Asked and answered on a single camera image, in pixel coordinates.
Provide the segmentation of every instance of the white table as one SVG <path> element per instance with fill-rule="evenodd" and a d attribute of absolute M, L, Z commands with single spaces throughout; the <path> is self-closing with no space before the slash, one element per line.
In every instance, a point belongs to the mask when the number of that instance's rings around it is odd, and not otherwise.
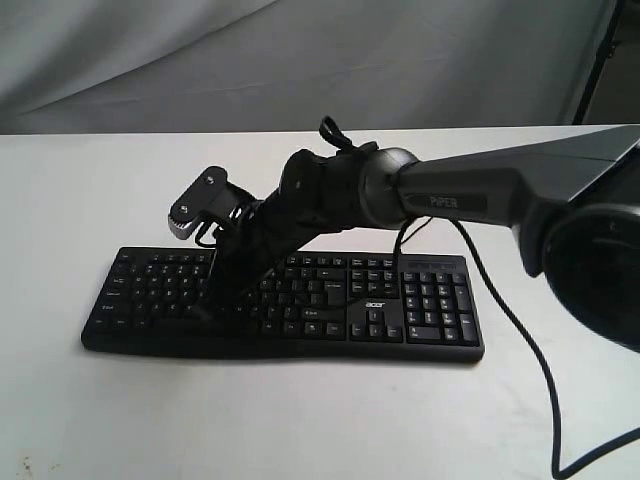
<path fill-rule="evenodd" d="M 422 159 L 555 139 L 598 127 L 357 132 Z M 407 252 L 463 254 L 486 354 L 476 366 L 345 361 L 239 363 L 83 350 L 80 331 L 122 245 L 190 246 L 170 204 L 211 164 L 259 196 L 317 133 L 0 137 L 0 478 L 546 479 L 551 416 L 538 365 L 482 285 L 452 227 Z M 511 232 L 473 225 L 490 274 L 555 373 L 565 463 L 640 424 L 640 356 L 582 327 Z M 307 248 L 389 251 L 358 230 Z M 640 445 L 579 475 L 638 478 Z"/>

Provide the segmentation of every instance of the power cord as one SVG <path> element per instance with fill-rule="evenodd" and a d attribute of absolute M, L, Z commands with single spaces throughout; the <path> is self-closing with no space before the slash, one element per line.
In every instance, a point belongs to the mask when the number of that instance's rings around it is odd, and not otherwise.
<path fill-rule="evenodd" d="M 406 243 L 413 235 L 417 233 L 418 230 L 426 227 L 427 224 L 431 221 L 429 219 L 423 225 L 418 227 L 416 231 L 414 231 L 411 236 L 409 236 L 405 241 L 400 240 L 400 245 Z M 480 258 L 480 254 L 476 249 L 471 236 L 467 232 L 467 230 L 462 226 L 462 224 L 457 220 L 449 220 L 453 226 L 458 230 L 462 238 L 464 239 L 469 251 L 471 252 L 471 256 L 473 257 L 473 261 L 478 267 L 478 272 L 480 273 L 480 277 L 482 278 L 487 290 L 496 301 L 498 306 L 502 309 L 504 314 L 511 320 L 511 323 L 518 333 L 524 338 L 525 342 L 533 352 L 540 364 L 540 368 L 542 369 L 542 373 L 544 375 L 544 379 L 547 383 L 547 389 L 549 390 L 549 399 L 551 401 L 551 417 L 553 422 L 553 438 L 552 438 L 552 447 L 551 447 L 551 476 L 556 480 L 564 480 L 572 477 L 576 473 L 578 473 L 583 468 L 589 466 L 596 460 L 605 455 L 613 452 L 614 450 L 619 449 L 625 445 L 628 445 L 635 440 L 640 439 L 640 427 L 634 428 L 633 430 L 624 433 L 618 437 L 615 437 L 608 442 L 603 443 L 602 445 L 594 448 L 593 450 L 585 453 L 582 457 L 578 458 L 575 462 L 566 466 L 564 469 L 560 469 L 560 448 L 562 445 L 562 414 L 560 412 L 560 402 L 558 400 L 558 391 L 556 389 L 555 380 L 553 379 L 553 375 L 551 373 L 551 368 L 549 368 L 549 364 L 547 363 L 547 359 L 544 357 L 542 350 L 535 342 L 531 334 L 524 327 L 522 322 L 518 320 L 518 317 L 511 311 L 511 308 L 507 305 L 507 303 L 503 300 L 503 298 L 498 293 L 498 290 L 493 285 L 487 270 L 484 268 L 484 264 L 482 263 L 482 259 Z"/>

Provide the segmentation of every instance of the black keyboard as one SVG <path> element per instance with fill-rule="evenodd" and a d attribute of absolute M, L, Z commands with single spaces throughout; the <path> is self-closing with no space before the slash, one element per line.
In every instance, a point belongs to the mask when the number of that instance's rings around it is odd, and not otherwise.
<path fill-rule="evenodd" d="M 120 249 L 82 332 L 89 350 L 188 358 L 475 362 L 484 353 L 463 257 L 298 252 L 203 321 L 211 250 Z"/>

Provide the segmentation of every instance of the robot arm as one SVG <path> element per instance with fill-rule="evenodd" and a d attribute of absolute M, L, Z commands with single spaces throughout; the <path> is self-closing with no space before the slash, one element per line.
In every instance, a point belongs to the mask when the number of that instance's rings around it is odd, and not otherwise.
<path fill-rule="evenodd" d="M 215 225 L 205 308 L 320 234 L 433 216 L 510 227 L 529 275 L 544 271 L 576 318 L 640 351 L 640 126 L 429 162 L 356 147 L 330 118 L 320 133 L 336 155 L 295 153 L 264 201 L 210 167 L 171 207 L 178 238 Z"/>

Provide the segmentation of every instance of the gray backdrop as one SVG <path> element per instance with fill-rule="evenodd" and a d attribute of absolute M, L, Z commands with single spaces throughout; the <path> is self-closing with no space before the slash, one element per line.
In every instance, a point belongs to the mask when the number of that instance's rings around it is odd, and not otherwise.
<path fill-rule="evenodd" d="M 0 0 L 0 132 L 569 123 L 614 4 L 271 2 Z"/>

